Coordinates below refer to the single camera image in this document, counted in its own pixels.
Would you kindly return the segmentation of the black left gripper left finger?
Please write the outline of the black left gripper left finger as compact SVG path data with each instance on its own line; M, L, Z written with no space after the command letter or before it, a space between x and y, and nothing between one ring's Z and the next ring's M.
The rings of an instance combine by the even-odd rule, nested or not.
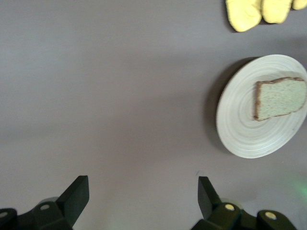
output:
M89 201L87 175L78 176L56 199L18 215L14 208L0 210L2 230L71 230Z

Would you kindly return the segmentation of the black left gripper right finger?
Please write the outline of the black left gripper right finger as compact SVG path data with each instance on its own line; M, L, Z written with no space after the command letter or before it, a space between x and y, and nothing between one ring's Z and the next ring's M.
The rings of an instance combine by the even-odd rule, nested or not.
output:
M256 216L248 214L233 202L218 196L208 177L198 178L198 204L203 218L193 230L295 230L294 224L282 213L260 210Z

